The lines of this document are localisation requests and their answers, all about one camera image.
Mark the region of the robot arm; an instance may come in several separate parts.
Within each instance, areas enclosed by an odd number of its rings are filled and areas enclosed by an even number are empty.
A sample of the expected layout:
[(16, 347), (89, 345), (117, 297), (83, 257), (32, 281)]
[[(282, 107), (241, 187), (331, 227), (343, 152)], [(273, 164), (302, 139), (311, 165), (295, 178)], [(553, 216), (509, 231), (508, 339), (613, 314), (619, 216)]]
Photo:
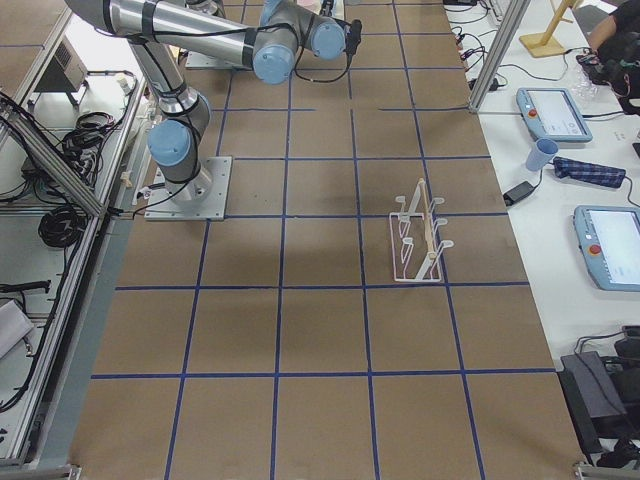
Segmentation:
[(172, 57), (178, 47), (252, 71), (279, 85), (295, 71), (298, 56), (353, 58), (362, 23), (333, 17), (324, 2), (313, 12), (294, 1), (265, 2), (260, 23), (227, 19), (219, 1), (70, 1), (68, 7), (106, 35), (125, 39), (155, 95), (163, 121), (148, 136), (152, 158), (164, 176), (168, 201), (195, 205), (209, 194), (215, 176), (199, 157), (210, 122), (205, 97), (190, 87)]

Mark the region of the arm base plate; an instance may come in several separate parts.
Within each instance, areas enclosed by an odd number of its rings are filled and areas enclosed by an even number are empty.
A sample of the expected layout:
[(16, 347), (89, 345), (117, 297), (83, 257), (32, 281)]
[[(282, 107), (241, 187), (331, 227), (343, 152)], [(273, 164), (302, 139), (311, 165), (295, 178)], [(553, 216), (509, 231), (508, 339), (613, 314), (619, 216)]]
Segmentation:
[(233, 158), (208, 157), (201, 161), (200, 173), (183, 190), (166, 183), (160, 168), (154, 181), (164, 183), (151, 192), (151, 206), (144, 211), (150, 221), (198, 221), (224, 219)]

